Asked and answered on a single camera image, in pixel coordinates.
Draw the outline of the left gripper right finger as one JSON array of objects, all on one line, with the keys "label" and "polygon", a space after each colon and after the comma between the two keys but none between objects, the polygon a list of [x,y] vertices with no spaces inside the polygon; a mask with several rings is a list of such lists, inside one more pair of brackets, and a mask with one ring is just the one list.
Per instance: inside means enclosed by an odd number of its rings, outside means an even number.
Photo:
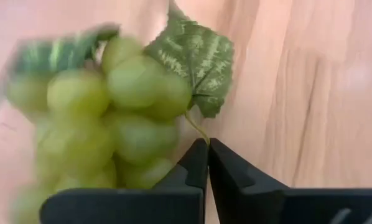
[{"label": "left gripper right finger", "polygon": [[218,139],[208,165],[220,224],[372,224],[372,189],[288,187]]}]

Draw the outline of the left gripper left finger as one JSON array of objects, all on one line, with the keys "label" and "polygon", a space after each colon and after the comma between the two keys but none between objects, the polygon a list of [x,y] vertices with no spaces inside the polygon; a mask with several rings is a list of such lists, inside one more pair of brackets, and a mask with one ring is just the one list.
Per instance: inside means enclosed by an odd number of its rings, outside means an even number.
[{"label": "left gripper left finger", "polygon": [[69,189],[48,198],[42,224],[204,224],[208,146],[196,139],[152,189]]}]

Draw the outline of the green grape bunch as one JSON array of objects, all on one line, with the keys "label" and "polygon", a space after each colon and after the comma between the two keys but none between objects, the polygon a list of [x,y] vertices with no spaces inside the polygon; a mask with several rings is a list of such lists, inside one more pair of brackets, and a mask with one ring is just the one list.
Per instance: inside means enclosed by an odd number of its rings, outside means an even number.
[{"label": "green grape bunch", "polygon": [[149,44],[115,24],[25,41],[6,96],[34,123],[34,182],[11,205],[10,224],[42,224],[40,209],[70,189],[150,189],[171,170],[178,119],[221,110],[234,45],[169,2]]}]

